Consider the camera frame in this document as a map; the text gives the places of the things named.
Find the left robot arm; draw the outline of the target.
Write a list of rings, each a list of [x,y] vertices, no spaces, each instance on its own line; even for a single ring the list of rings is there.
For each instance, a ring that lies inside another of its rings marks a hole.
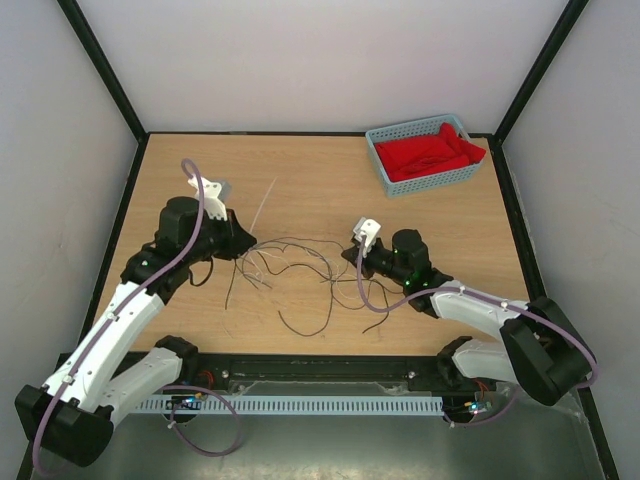
[[[118,368],[146,325],[199,262],[236,260],[256,243],[223,201],[174,197],[152,242],[132,256],[106,310],[76,350],[40,387],[24,386],[15,406],[33,449],[81,467],[106,449],[115,428],[144,400],[198,379],[198,349],[167,335],[135,365]]]

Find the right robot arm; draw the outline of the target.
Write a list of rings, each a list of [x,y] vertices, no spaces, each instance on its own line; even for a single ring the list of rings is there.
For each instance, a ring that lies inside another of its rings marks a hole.
[[[400,305],[489,337],[463,336],[441,350],[437,376],[445,387],[458,389],[472,378],[509,382],[553,406],[596,380],[594,354],[555,301],[509,300],[470,288],[433,266],[417,230],[395,232],[389,247],[379,231],[376,221],[362,218],[353,229],[352,247],[342,253],[358,283],[383,276],[401,287]]]

